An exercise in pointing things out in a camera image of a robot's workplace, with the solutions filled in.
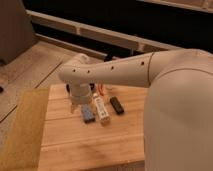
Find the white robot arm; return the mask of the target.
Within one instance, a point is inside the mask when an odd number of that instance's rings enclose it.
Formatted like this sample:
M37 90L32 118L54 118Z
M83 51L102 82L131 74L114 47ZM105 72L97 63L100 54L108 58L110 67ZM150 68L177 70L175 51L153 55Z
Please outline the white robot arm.
M91 83L145 87L145 171L213 171L213 54L178 49L91 64L78 54L60 79L71 101L91 101Z

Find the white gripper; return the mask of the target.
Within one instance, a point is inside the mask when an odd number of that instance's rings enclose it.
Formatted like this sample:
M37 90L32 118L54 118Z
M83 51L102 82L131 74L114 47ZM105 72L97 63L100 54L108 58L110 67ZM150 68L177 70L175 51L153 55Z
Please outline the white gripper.
M92 100L92 92L89 84L71 84L70 88L70 99L75 105L88 104ZM70 105L71 114L75 111L75 105Z

